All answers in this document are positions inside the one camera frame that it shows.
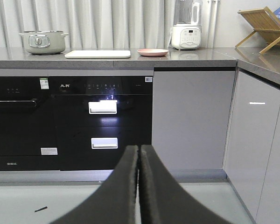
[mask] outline oven handle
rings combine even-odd
[[[37,99],[32,100],[0,100],[0,108],[18,107],[18,108],[35,108]]]

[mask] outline plate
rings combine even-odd
[[[147,48],[147,49],[139,49],[137,50],[139,54],[142,56],[148,57],[160,57],[164,56],[168,53],[168,50],[165,49],[156,49],[156,48]]]

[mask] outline drawer handle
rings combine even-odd
[[[91,138],[92,149],[116,149],[118,148],[117,138]]]
[[[117,114],[117,100],[88,102],[89,114]]]
[[[118,148],[117,144],[92,144],[92,148]]]

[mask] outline black appliance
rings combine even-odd
[[[59,170],[48,78],[0,77],[0,170]]]
[[[61,170],[114,169],[151,144],[152,77],[49,77]]]

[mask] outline white cutting board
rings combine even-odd
[[[129,50],[73,50],[66,58],[129,58]]]

